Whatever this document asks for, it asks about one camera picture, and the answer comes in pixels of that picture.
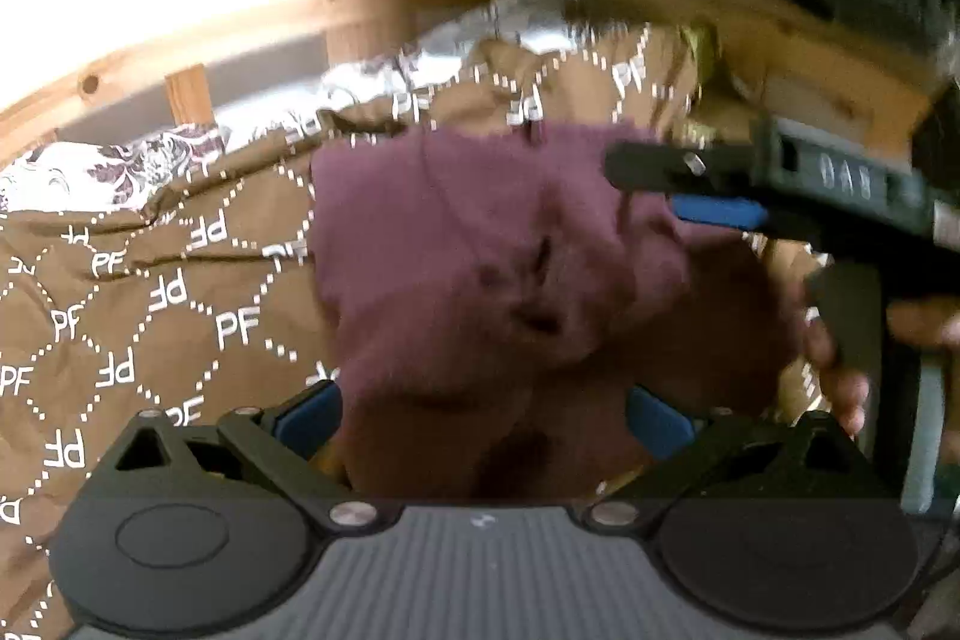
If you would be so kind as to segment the person right hand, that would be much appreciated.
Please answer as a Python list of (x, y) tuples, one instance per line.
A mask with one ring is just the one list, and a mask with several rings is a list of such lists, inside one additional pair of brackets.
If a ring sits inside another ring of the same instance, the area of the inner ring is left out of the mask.
[[(788, 314), (796, 322), (800, 355), (820, 378), (820, 388), (832, 405), (832, 413), (844, 431), (857, 435), (866, 424), (869, 380), (861, 370), (839, 358), (827, 325), (807, 319), (811, 308), (802, 283), (786, 287)], [(954, 356), (952, 383), (958, 386), (958, 299), (935, 298), (919, 302), (898, 302), (887, 310), (887, 325), (898, 341), (929, 351), (950, 351)]]

